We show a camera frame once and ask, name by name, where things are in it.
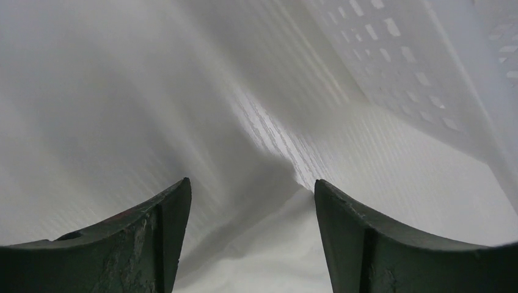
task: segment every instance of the ribbed plastic surface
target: ribbed plastic surface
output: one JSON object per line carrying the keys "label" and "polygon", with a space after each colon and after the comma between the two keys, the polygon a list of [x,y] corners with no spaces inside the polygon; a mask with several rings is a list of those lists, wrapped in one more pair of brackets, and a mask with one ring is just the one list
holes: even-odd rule
{"label": "ribbed plastic surface", "polygon": [[518,200],[518,1],[305,0],[367,98]]}

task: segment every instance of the white fabric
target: white fabric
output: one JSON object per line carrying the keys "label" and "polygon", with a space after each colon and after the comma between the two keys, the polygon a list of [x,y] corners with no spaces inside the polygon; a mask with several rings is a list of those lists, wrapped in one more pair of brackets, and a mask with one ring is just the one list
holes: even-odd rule
{"label": "white fabric", "polygon": [[2,245],[184,176],[175,292],[330,292],[318,178],[430,233],[518,239],[489,168],[369,105],[298,1],[4,1],[0,35]]}

